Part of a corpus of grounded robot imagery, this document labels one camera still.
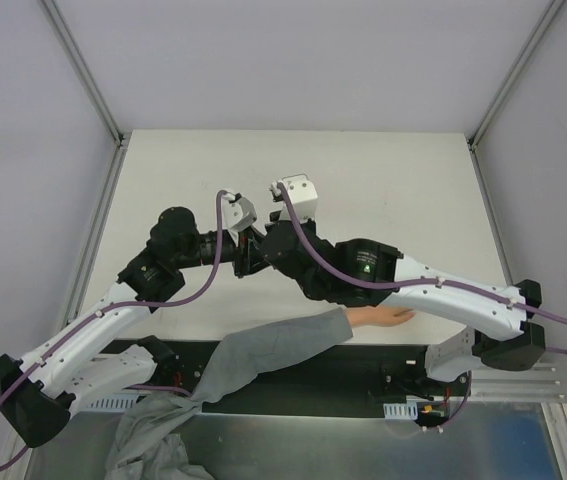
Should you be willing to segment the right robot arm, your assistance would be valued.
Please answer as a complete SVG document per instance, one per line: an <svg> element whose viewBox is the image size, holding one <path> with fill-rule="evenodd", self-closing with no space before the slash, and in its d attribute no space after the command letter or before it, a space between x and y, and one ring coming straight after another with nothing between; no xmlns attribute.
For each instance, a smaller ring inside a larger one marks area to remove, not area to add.
<svg viewBox="0 0 567 480"><path fill-rule="evenodd" d="M402 306L463 325L428 346L424 363L413 369L414 385L424 394L436 394L481 365L528 370L546 351L544 328L525 310L542 300L535 281L502 288L465 283L376 241L331 244L317 236L313 222L268 225L259 251L310 300L347 308Z"/></svg>

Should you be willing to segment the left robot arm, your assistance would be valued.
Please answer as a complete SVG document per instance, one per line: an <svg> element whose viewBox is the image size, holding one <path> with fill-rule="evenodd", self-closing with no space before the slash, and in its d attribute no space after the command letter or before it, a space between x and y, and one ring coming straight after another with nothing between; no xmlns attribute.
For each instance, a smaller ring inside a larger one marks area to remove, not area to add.
<svg viewBox="0 0 567 480"><path fill-rule="evenodd" d="M95 361L111 341L156 310L180 305L187 268L231 263L237 276L250 272L253 204L222 197L217 228L202 234L184 207L164 210L145 247L118 274L101 298L80 317L34 350L0 356L0 413L29 448L55 438L83 407L137 384L167 387L174 353L157 338L142 339L111 360Z"/></svg>

